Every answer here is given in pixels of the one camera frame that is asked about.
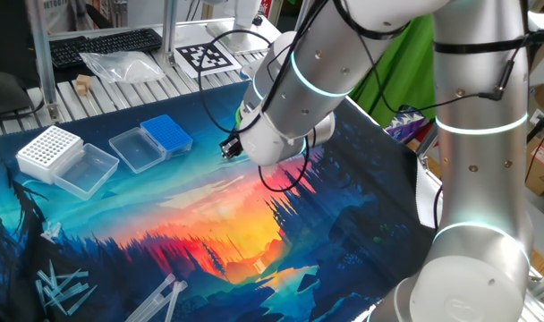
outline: clear plastic container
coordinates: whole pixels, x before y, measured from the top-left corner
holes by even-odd
[[[89,200],[117,170],[119,159],[91,144],[55,169],[55,185]]]
[[[164,161],[166,156],[140,128],[117,135],[109,145],[136,174]]]

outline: plastic bag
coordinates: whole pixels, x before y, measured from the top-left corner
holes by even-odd
[[[81,59],[102,81],[140,83],[159,81],[165,73],[141,52],[117,52],[107,55],[80,53]]]

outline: clear plastic box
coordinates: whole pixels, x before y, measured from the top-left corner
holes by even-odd
[[[55,185],[89,200],[117,170],[119,159],[91,144],[55,170]]]
[[[109,140],[136,174],[191,150],[192,138],[168,115],[161,115]]]
[[[117,170],[119,159],[68,131],[51,126],[22,148],[20,170],[88,200]]]
[[[165,160],[165,154],[140,128],[117,135],[109,145],[136,174]]]

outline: white pipette tip rack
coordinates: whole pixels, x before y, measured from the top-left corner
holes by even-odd
[[[77,135],[51,126],[22,148],[20,170],[88,200],[117,170],[119,159]]]

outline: glowing blue ring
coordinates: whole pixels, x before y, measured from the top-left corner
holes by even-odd
[[[258,89],[256,88],[256,76],[254,76],[254,78],[252,79],[252,88],[254,89],[254,92],[256,93],[256,96],[258,98],[260,98],[260,100],[263,100],[264,97],[262,97],[262,95],[260,95],[260,92],[258,91]]]
[[[346,96],[346,95],[348,95],[348,94],[350,94],[352,92],[353,89],[351,89],[350,91],[348,91],[346,93],[343,93],[343,94],[334,94],[334,93],[329,93],[329,92],[326,92],[325,90],[322,90],[322,89],[319,89],[319,88],[315,87],[312,83],[310,83],[308,80],[306,80],[304,75],[302,75],[302,73],[298,69],[298,66],[296,65],[296,57],[294,56],[293,52],[292,52],[292,55],[290,56],[290,59],[292,60],[292,68],[293,68],[293,71],[296,73],[296,76],[298,76],[300,81],[304,85],[306,85],[306,87],[308,87],[309,89],[315,91],[316,93],[318,93],[320,95],[323,95],[325,97],[344,97],[344,96]]]
[[[452,133],[464,134],[464,135],[488,135],[488,134],[497,134],[497,133],[500,133],[500,132],[509,131],[509,130],[514,129],[514,128],[517,128],[517,127],[521,126],[526,121],[526,119],[528,117],[529,117],[529,115],[525,114],[523,117],[521,117],[521,119],[519,119],[518,121],[512,122],[510,124],[499,126],[499,127],[492,128],[492,129],[482,129],[482,130],[471,130],[471,129],[455,128],[453,126],[443,124],[442,122],[439,121],[439,119],[436,119],[436,122],[437,122],[437,125],[441,129],[443,129],[445,131],[450,131]]]
[[[437,237],[439,237],[440,234],[448,231],[449,229],[453,229],[453,228],[457,228],[457,227],[479,227],[479,228],[484,228],[484,229],[489,229],[490,231],[493,231],[495,233],[499,233],[499,234],[502,234],[503,236],[507,237],[507,238],[510,238],[511,240],[513,240],[515,243],[516,243],[516,247],[519,248],[519,250],[521,250],[521,252],[523,253],[524,257],[526,258],[526,262],[529,263],[529,267],[531,266],[531,260],[529,259],[529,255],[527,255],[526,253],[526,250],[524,249],[523,245],[518,242],[513,236],[511,236],[510,234],[506,233],[505,231],[499,229],[499,228],[496,228],[496,227],[493,227],[493,226],[490,226],[490,225],[485,225],[485,224],[480,224],[480,223],[459,223],[459,224],[453,224],[453,225],[449,225],[443,229],[441,229],[436,235],[435,235],[435,238],[433,239],[433,242],[435,242],[437,240]]]
[[[302,145],[302,151],[300,151],[300,153],[298,154],[302,154],[304,153],[304,151],[306,150],[306,146],[308,145],[308,138],[304,138],[304,144]]]

